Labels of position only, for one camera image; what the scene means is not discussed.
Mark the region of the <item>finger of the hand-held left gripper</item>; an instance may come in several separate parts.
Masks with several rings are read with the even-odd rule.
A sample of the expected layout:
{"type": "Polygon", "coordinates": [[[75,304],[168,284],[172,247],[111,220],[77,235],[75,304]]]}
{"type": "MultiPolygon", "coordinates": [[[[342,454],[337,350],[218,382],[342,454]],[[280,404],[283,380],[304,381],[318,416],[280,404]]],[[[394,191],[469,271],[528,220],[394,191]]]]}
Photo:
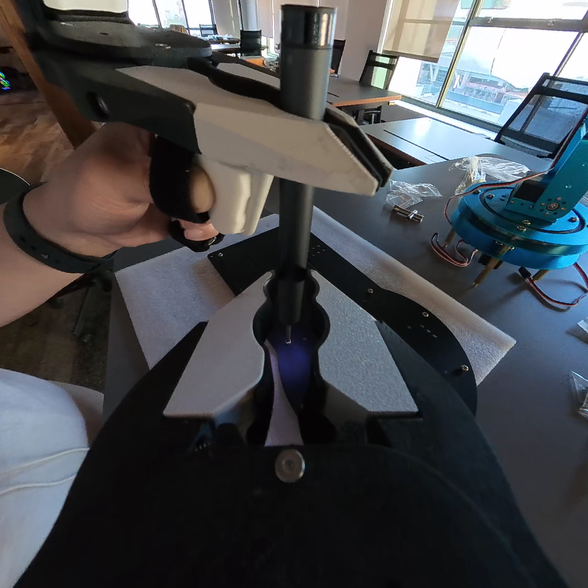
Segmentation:
{"type": "Polygon", "coordinates": [[[118,71],[193,105],[198,149],[218,163],[350,194],[373,196],[384,186],[383,155],[340,111],[328,107],[327,121],[313,121],[223,89],[199,72],[118,71]]]}
{"type": "MultiPolygon", "coordinates": [[[[245,61],[212,61],[212,66],[217,70],[217,73],[209,75],[213,84],[239,96],[263,100],[285,110],[278,77],[245,61]]],[[[386,185],[392,176],[393,165],[356,121],[329,104],[322,119],[362,166],[378,180],[379,185],[386,185]]]]}

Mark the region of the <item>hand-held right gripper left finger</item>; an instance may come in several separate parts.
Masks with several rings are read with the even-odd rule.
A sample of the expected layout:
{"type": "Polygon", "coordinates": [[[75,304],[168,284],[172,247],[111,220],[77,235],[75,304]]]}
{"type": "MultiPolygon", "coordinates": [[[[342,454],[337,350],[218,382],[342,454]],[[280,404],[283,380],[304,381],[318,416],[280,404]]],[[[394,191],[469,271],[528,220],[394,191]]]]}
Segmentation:
{"type": "Polygon", "coordinates": [[[254,316],[267,301],[263,274],[209,320],[164,410],[164,416],[252,420],[253,391],[265,351],[254,336],[254,316]]]}

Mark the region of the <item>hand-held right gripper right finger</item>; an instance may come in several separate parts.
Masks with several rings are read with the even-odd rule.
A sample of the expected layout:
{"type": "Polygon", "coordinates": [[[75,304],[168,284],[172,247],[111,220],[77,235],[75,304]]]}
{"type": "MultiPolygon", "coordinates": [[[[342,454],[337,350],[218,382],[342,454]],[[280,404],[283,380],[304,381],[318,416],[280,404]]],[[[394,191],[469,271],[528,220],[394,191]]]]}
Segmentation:
{"type": "Polygon", "coordinates": [[[376,320],[351,298],[312,270],[316,302],[329,328],[318,349],[318,368],[326,383],[323,409],[329,420],[414,416],[417,406],[376,320]]]}

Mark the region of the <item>black metal base plate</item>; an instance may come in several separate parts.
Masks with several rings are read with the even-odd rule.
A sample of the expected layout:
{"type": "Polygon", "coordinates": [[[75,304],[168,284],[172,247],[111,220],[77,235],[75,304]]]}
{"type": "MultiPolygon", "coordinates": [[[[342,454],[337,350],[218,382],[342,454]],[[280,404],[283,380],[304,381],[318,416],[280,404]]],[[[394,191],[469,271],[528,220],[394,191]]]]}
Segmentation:
{"type": "MultiPolygon", "coordinates": [[[[278,262],[278,228],[222,247],[208,254],[234,295],[239,295],[278,262]]],[[[367,269],[360,269],[351,254],[340,254],[311,235],[308,265],[376,320],[385,323],[452,386],[473,415],[477,412],[477,385],[465,350],[450,329],[414,300],[379,286],[367,269]]]]}

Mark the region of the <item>black electric screwdriver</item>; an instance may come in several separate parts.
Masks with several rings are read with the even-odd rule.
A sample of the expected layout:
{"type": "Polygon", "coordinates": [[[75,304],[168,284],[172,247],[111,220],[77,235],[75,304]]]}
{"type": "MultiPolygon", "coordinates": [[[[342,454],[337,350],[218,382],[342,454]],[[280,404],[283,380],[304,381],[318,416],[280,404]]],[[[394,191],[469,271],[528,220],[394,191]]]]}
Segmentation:
{"type": "MultiPolygon", "coordinates": [[[[326,108],[334,41],[334,8],[285,4],[281,12],[282,108],[321,121],[326,108]]],[[[280,179],[277,311],[292,342],[292,326],[301,317],[307,276],[314,187],[280,179]]]]}

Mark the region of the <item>person's left forearm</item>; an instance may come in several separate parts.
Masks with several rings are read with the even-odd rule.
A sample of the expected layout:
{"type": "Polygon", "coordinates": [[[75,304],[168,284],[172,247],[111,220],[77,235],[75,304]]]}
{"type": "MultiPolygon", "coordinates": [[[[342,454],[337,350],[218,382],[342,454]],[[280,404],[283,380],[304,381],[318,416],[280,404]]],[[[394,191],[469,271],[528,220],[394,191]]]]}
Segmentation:
{"type": "Polygon", "coordinates": [[[1,326],[23,317],[81,276],[28,256],[1,224],[1,326]]]}

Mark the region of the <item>dark desk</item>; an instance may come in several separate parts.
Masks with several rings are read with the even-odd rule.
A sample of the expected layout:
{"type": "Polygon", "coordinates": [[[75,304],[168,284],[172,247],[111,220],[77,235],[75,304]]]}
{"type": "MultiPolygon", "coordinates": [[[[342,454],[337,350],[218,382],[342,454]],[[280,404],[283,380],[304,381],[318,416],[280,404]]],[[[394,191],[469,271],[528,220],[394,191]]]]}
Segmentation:
{"type": "Polygon", "coordinates": [[[430,238],[449,231],[444,199],[426,199],[421,223],[372,198],[318,191],[321,210],[377,246],[516,344],[479,385],[477,422],[495,448],[523,515],[572,587],[587,587],[587,420],[577,414],[570,373],[587,377],[587,343],[578,321],[587,299],[567,311],[544,305],[517,268],[503,265],[473,288],[480,265],[455,268],[435,255],[430,238]]]}
{"type": "Polygon", "coordinates": [[[553,162],[428,117],[365,125],[363,130],[383,153],[414,165],[478,155],[494,156],[523,164],[533,171],[544,171],[553,162]]]}

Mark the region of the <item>person's left hand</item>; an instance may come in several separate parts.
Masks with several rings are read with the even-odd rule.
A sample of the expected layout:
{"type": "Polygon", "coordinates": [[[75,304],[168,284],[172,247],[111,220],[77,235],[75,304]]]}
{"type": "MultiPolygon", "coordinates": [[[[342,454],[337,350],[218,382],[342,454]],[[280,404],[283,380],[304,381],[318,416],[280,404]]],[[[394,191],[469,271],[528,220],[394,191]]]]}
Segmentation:
{"type": "Polygon", "coordinates": [[[104,125],[25,196],[28,222],[63,249],[97,258],[168,238],[171,218],[149,191],[153,141],[126,123],[104,125]]]}

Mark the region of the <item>white foam sheet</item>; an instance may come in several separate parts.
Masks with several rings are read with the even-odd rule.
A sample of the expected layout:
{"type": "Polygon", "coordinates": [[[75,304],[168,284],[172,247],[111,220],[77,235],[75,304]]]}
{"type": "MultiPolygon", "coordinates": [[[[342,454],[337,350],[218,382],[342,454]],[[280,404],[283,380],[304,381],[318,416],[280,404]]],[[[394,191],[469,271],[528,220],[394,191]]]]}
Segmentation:
{"type": "MultiPolygon", "coordinates": [[[[277,216],[263,218],[254,236],[277,228],[277,216]]],[[[401,262],[383,253],[377,247],[357,236],[320,210],[315,210],[312,234],[333,246],[340,254],[351,254],[360,269],[379,286],[392,286],[395,292],[405,295],[430,309],[455,335],[473,367],[476,385],[506,356],[516,341],[510,335],[481,319],[436,286],[423,279],[401,262]]],[[[165,417],[164,410],[212,316],[238,295],[224,283],[208,255],[197,254],[183,247],[149,261],[123,269],[116,274],[133,328],[151,369],[162,360],[195,326],[197,339],[188,343],[186,359],[171,359],[164,367],[163,384],[171,391],[164,392],[163,408],[158,409],[172,422],[201,421],[211,427],[224,423],[234,425],[249,443],[260,445],[289,445],[295,443],[329,443],[341,436],[346,426],[364,425],[366,420],[329,420],[323,413],[326,383],[318,368],[318,349],[325,341],[329,320],[316,297],[319,291],[309,268],[309,281],[305,287],[301,321],[292,332],[292,342],[284,340],[284,328],[278,325],[274,308],[277,280],[272,277],[264,286],[267,301],[254,316],[256,340],[265,351],[261,381],[253,391],[252,420],[212,420],[199,417],[165,417]]],[[[376,325],[410,389],[409,367],[399,352],[391,351],[395,331],[376,320],[376,325]]],[[[410,347],[402,339],[403,347],[410,347]]],[[[430,367],[424,359],[417,362],[418,375],[430,367]]],[[[435,369],[442,383],[455,390],[435,369]]]]}

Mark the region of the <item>small clear plastic bag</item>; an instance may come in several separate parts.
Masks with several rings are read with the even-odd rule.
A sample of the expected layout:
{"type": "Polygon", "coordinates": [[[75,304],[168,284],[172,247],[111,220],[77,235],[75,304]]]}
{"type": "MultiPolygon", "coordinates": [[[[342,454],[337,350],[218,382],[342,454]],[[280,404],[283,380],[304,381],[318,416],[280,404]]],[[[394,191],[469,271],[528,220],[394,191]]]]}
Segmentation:
{"type": "Polygon", "coordinates": [[[577,412],[587,420],[587,378],[575,371],[570,372],[569,378],[571,393],[577,404],[577,412]]]}
{"type": "Polygon", "coordinates": [[[409,208],[427,198],[443,197],[437,187],[430,183],[407,183],[390,180],[387,186],[386,203],[389,206],[409,208]]]}

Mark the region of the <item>black wristband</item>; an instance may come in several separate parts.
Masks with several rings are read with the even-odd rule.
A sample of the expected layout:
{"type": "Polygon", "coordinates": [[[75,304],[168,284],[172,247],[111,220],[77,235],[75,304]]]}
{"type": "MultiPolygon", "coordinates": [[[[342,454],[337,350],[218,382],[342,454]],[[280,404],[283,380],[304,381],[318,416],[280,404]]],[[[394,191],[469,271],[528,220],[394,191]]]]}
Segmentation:
{"type": "Polygon", "coordinates": [[[109,263],[115,252],[104,257],[71,252],[42,237],[29,223],[24,212],[24,199],[30,191],[42,185],[43,183],[39,183],[26,187],[5,205],[4,227],[12,242],[30,258],[63,273],[87,274],[109,263]]]}

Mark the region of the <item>beige roller blind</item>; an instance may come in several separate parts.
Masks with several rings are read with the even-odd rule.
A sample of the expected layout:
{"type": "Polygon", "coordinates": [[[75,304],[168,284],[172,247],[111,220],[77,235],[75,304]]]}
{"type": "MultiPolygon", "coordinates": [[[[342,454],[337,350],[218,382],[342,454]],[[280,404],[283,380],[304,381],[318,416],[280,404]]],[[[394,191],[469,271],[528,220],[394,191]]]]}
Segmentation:
{"type": "Polygon", "coordinates": [[[438,62],[460,1],[392,1],[383,52],[438,62]]]}

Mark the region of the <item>person's white shirt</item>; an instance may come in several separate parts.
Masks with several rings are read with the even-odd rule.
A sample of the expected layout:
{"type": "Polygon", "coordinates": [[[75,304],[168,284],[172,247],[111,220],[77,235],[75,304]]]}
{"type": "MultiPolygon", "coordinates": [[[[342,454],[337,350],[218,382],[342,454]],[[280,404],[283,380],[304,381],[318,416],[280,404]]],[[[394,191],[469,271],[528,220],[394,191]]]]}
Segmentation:
{"type": "Polygon", "coordinates": [[[102,427],[102,393],[1,369],[1,587],[53,528],[102,427]]]}

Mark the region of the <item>large grid window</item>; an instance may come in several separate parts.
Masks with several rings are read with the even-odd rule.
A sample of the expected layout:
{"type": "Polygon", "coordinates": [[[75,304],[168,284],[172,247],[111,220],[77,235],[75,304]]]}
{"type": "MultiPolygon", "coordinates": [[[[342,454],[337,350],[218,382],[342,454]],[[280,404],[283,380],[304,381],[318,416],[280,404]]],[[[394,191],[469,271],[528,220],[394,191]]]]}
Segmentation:
{"type": "Polygon", "coordinates": [[[587,80],[587,1],[460,1],[438,62],[400,56],[388,90],[493,128],[544,73],[587,80]]]}

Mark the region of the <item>black mesh office chair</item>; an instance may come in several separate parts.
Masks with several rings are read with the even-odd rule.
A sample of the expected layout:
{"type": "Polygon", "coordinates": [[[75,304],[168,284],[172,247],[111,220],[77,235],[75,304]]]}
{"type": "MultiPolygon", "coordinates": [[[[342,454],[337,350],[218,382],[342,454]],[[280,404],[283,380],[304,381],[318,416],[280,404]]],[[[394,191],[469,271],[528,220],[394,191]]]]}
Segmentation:
{"type": "Polygon", "coordinates": [[[587,118],[587,81],[544,73],[496,135],[495,142],[556,159],[587,118]]]}

